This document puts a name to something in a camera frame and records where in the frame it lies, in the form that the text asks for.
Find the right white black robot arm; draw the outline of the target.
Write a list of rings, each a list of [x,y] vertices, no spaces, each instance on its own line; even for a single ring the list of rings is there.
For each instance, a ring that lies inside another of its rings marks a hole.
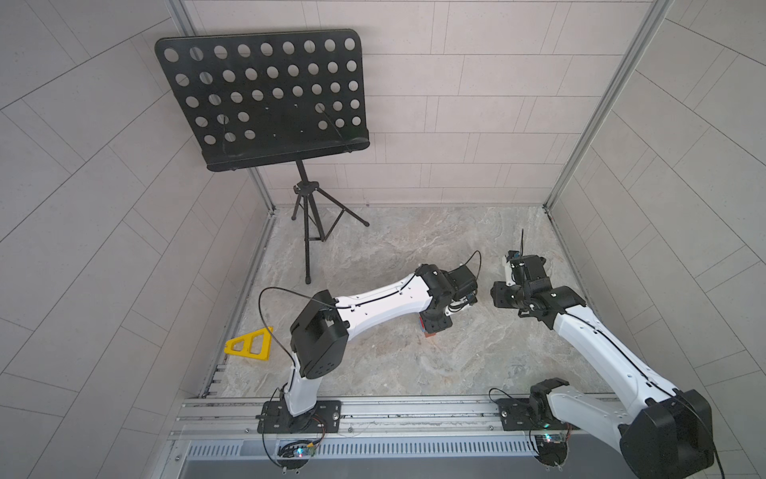
[[[553,287],[545,259],[509,251],[506,279],[491,297],[498,309],[516,309],[566,339],[620,400],[611,405],[560,378],[530,389],[538,426],[556,421],[578,427],[618,451],[640,478],[685,478],[720,462],[712,410],[696,390],[683,391],[627,348],[570,287]]]

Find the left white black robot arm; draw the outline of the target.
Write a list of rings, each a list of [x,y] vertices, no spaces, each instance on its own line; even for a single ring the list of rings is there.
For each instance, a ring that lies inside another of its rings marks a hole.
[[[397,283],[350,297],[319,291],[290,327],[293,367],[281,393],[286,411],[301,417],[315,409],[322,377],[339,367],[347,343],[361,333],[416,313],[423,331],[436,335],[452,327],[453,315],[478,301],[477,291],[478,279],[468,265],[453,271],[419,265]]]

